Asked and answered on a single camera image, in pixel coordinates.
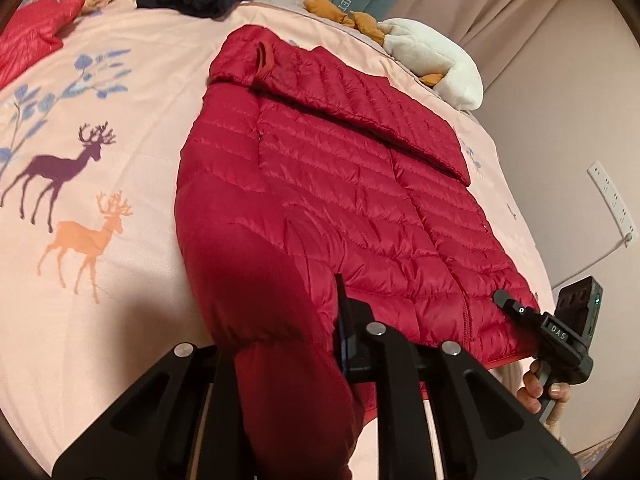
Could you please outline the right hand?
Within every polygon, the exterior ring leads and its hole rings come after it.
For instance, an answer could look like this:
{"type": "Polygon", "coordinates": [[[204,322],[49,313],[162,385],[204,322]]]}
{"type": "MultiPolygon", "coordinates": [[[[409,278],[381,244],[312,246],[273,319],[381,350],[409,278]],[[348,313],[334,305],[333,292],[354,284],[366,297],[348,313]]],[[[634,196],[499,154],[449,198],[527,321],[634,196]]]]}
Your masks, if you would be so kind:
{"type": "MultiPolygon", "coordinates": [[[[518,389],[516,398],[521,404],[529,411],[530,414],[538,414],[541,409],[541,398],[546,392],[546,388],[541,385],[539,378],[537,377],[538,368],[540,363],[534,361],[529,365],[528,371],[523,375],[523,385],[518,389]]],[[[560,419],[566,409],[572,390],[570,385],[566,382],[554,382],[549,386],[549,396],[552,400],[555,400],[555,406],[552,408],[550,415],[548,416],[544,426],[548,429],[550,434],[553,434],[557,439],[560,437],[560,419]]]]}

